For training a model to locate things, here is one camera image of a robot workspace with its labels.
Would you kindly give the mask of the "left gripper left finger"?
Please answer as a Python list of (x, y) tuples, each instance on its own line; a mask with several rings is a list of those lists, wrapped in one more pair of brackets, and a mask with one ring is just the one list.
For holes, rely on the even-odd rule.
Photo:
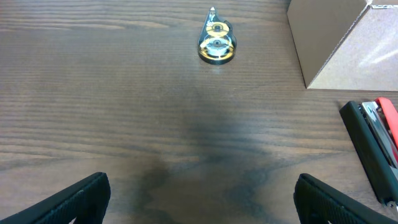
[(96, 172), (51, 197), (1, 220), (1, 224), (101, 224), (110, 196), (108, 176), (104, 172)]

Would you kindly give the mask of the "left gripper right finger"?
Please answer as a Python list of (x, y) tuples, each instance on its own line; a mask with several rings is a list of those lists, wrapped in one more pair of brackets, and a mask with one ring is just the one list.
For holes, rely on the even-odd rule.
[(397, 224), (310, 174), (300, 174), (294, 204), (300, 223)]

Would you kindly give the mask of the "red black stapler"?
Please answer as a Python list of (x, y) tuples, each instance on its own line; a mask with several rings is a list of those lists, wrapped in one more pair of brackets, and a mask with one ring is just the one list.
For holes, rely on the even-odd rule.
[(377, 200), (397, 211), (397, 109), (384, 97), (347, 102), (340, 115)]

